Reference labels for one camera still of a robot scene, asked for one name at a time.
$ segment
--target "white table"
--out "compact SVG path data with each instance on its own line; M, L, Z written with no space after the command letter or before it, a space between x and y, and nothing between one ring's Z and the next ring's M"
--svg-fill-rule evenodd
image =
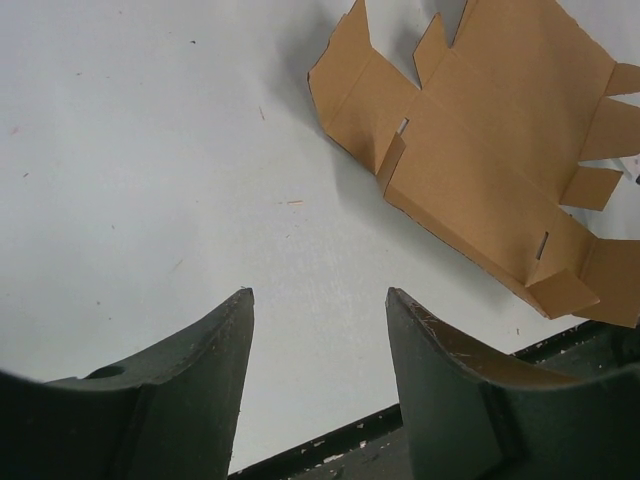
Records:
M637 0L563 3L640 63ZM577 323L542 319L385 204L321 133L306 72L350 7L2 2L3 369L84 376L252 286L238 469L397 401L389 286L506 352ZM415 78L433 1L369 9L374 45ZM626 183L594 228L640 238L639 200Z

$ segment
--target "cardboard scrap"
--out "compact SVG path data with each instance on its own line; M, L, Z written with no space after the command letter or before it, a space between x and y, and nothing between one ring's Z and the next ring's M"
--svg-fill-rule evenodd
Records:
M640 241L601 240L561 205L602 210L640 154L640 91L555 0L468 0L450 47L440 15L414 60L422 88L371 45L357 0L309 73L320 123L385 199L550 318L634 327Z

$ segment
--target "brown cardboard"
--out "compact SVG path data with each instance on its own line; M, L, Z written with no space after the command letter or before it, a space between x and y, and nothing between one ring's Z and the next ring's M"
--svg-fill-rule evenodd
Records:
M616 63L555 0L469 0L448 46L436 15L421 88L371 45L357 0L309 74L325 132L385 199L550 318L633 327L640 241L601 240L560 205L602 210L640 153L640 68Z

